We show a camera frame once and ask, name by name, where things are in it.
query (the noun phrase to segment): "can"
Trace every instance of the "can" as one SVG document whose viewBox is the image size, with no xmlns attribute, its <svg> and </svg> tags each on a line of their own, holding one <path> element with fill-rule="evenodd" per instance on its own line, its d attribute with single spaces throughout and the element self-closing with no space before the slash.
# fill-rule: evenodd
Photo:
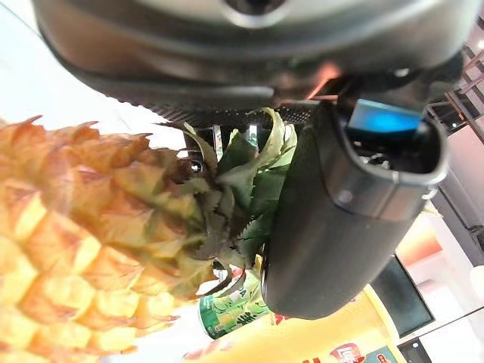
<svg viewBox="0 0 484 363">
<path fill-rule="evenodd" d="M 239 290 L 220 297 L 222 293 L 200 299 L 200 320 L 212 339 L 223 337 L 270 312 L 262 299 L 260 280 L 253 271 L 247 271 Z"/>
</svg>

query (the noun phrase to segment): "black plastic casing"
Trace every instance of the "black plastic casing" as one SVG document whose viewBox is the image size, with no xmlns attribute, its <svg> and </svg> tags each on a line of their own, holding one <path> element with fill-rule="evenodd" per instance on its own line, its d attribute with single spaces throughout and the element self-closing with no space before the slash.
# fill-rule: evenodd
<svg viewBox="0 0 484 363">
<path fill-rule="evenodd" d="M 331 103 L 298 141 L 265 246 L 262 295 L 278 314 L 330 315 L 371 283 L 444 179 L 445 135 L 433 123 L 417 151 L 424 173 L 364 164 Z"/>
</svg>

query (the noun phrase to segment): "blue led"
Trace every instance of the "blue led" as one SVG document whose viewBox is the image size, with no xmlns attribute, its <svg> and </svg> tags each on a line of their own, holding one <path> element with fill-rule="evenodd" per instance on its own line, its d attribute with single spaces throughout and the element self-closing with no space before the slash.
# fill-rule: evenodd
<svg viewBox="0 0 484 363">
<path fill-rule="evenodd" d="M 358 100 L 348 127 L 366 132 L 392 133 L 417 129 L 420 113 L 379 102 Z"/>
</svg>

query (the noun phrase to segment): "pineapple leaf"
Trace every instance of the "pineapple leaf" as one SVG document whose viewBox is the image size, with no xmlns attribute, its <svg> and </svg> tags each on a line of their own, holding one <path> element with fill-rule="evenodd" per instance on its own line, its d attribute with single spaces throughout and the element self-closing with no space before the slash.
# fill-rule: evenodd
<svg viewBox="0 0 484 363">
<path fill-rule="evenodd" d="M 271 134 L 262 152 L 250 162 L 236 166 L 217 178 L 218 183 L 232 188 L 237 204 L 245 210 L 250 207 L 253 179 L 257 170 L 275 159 L 284 144 L 284 124 L 281 116 L 271 108 L 263 108 L 262 111 L 268 113 L 273 122 Z"/>
<path fill-rule="evenodd" d="M 223 192 L 222 192 L 222 198 L 220 199 L 220 203 L 217 211 L 227 219 L 230 219 L 234 214 L 234 207 L 235 207 L 234 193 L 232 193 L 232 190 L 228 186 L 224 186 Z"/>
<path fill-rule="evenodd" d="M 228 243 L 228 219 L 215 211 L 221 199 L 220 191 L 210 191 L 197 196 L 206 226 L 206 240 L 195 253 L 197 259 L 213 259 L 221 247 Z"/>
<path fill-rule="evenodd" d="M 284 142 L 284 145 L 282 145 L 281 153 L 284 153 L 286 150 L 289 150 L 297 145 L 297 134 L 292 123 L 286 127 L 284 140 L 286 141 Z"/>
<path fill-rule="evenodd" d="M 249 267 L 253 266 L 256 254 L 271 234 L 276 206 L 277 204 L 275 203 L 267 212 L 249 223 L 236 241 L 236 247 Z"/>
<path fill-rule="evenodd" d="M 219 173 L 223 174 L 236 166 L 247 164 L 256 157 L 256 154 L 257 147 L 251 145 L 242 137 L 239 130 L 235 129 L 230 135 L 230 144 L 219 161 Z"/>
<path fill-rule="evenodd" d="M 198 147 L 200 148 L 203 156 L 203 161 L 205 162 L 208 170 L 210 171 L 210 174 L 212 175 L 212 177 L 215 177 L 217 173 L 217 154 L 208 142 L 206 142 L 205 140 L 203 140 L 203 138 L 197 135 L 193 127 L 191 127 L 187 123 L 184 123 L 183 125 L 180 125 L 179 123 L 163 123 L 161 124 L 161 126 L 182 130 L 186 135 L 193 138 L 197 143 Z"/>
<path fill-rule="evenodd" d="M 237 281 L 235 281 L 235 284 L 233 284 L 227 290 L 225 290 L 223 293 L 221 293 L 219 295 L 219 297 L 228 296 L 231 293 L 234 293 L 235 291 L 241 289 L 242 286 L 244 285 L 246 277 L 247 277 L 247 275 L 246 275 L 246 272 L 245 272 L 245 268 L 243 268 L 242 269 L 242 275 L 237 279 Z"/>
<path fill-rule="evenodd" d="M 273 168 L 278 168 L 279 166 L 289 165 L 293 159 L 295 151 L 296 151 L 296 147 L 291 147 L 285 150 L 285 152 L 279 158 L 274 160 L 274 162 L 271 165 L 269 165 L 268 168 L 273 169 Z"/>
<path fill-rule="evenodd" d="M 210 296 L 210 295 L 213 295 L 214 293 L 218 293 L 219 291 L 224 290 L 232 282 L 232 278 L 234 278 L 234 275 L 232 274 L 232 269 L 230 268 L 230 265 L 223 261 L 219 261 L 219 262 L 224 268 L 224 270 L 227 271 L 227 276 L 224 278 L 224 281 L 222 281 L 220 284 L 215 286 L 210 291 L 207 291 L 202 296 Z"/>
<path fill-rule="evenodd" d="M 185 194 L 202 194 L 210 192 L 210 186 L 204 178 L 192 178 L 178 186 L 175 196 Z"/>
<path fill-rule="evenodd" d="M 250 212 L 259 216 L 272 203 L 278 203 L 289 165 L 259 172 L 253 181 Z"/>
</svg>

